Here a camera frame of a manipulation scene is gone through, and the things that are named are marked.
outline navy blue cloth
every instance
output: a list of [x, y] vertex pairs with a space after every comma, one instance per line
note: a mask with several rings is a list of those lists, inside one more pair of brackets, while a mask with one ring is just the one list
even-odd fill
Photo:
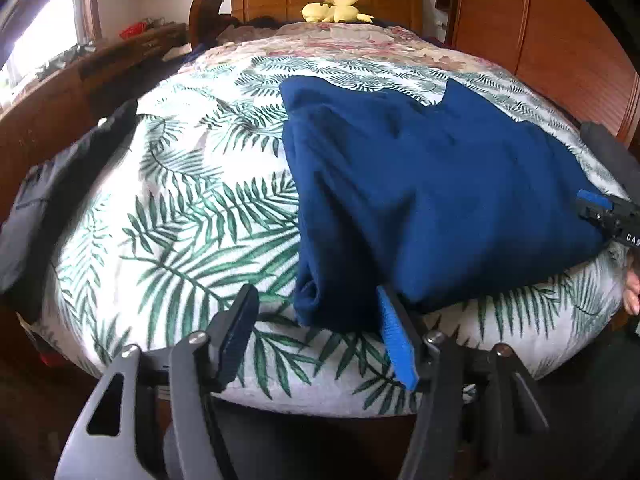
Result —
[[567, 148], [453, 79], [431, 106], [310, 76], [280, 93], [304, 325], [374, 330], [380, 283], [431, 312], [546, 280], [603, 247], [574, 211], [578, 190], [598, 190]]

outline yellow plush toy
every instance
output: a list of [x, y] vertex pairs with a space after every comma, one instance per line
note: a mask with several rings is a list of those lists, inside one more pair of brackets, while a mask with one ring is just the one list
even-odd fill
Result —
[[361, 22], [371, 23], [373, 16], [360, 14], [353, 7], [358, 0], [325, 0], [324, 4], [306, 4], [302, 9], [302, 17], [309, 23]]

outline leaf-print duvet cover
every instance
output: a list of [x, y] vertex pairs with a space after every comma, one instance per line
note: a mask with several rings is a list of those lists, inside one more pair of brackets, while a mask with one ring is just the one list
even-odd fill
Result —
[[[625, 196], [568, 121], [500, 67], [399, 28], [293, 25], [212, 49], [140, 99], [130, 146], [60, 240], [42, 318], [31, 329], [99, 373], [125, 344], [162, 348], [206, 327], [253, 283], [260, 317], [223, 398], [318, 415], [414, 412], [419, 397], [396, 380], [377, 336], [295, 321], [298, 195], [281, 144], [287, 115], [278, 92], [291, 75], [391, 88], [426, 106], [453, 77], [557, 137], [597, 187]], [[505, 341], [542, 376], [617, 309], [624, 261], [625, 249], [610, 244], [545, 283], [465, 301], [425, 321], [460, 344]]]

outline human hand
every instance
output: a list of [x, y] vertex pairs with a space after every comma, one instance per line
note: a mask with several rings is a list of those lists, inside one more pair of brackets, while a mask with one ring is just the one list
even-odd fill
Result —
[[625, 305], [625, 310], [630, 316], [637, 316], [640, 314], [640, 300], [638, 295], [640, 294], [640, 277], [634, 269], [634, 256], [632, 251], [629, 251], [626, 256], [626, 282], [625, 291], [622, 295], [622, 301]]

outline bolt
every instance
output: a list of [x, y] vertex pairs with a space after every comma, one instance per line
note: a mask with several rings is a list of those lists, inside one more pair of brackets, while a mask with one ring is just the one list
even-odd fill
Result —
[[190, 345], [197, 345], [198, 343], [202, 343], [205, 339], [207, 338], [207, 334], [205, 334], [204, 332], [194, 332], [193, 334], [191, 334], [189, 336], [189, 344]]
[[125, 359], [127, 357], [132, 356], [133, 354], [135, 354], [138, 351], [138, 347], [135, 345], [129, 345], [129, 346], [125, 346], [124, 350], [122, 351], [122, 357], [124, 357]]
[[511, 348], [509, 345], [505, 343], [498, 343], [495, 346], [495, 352], [500, 357], [511, 357], [513, 355], [513, 348]]
[[441, 345], [444, 342], [446, 336], [440, 330], [431, 330], [427, 332], [426, 340], [427, 343], [431, 343], [432, 345]]

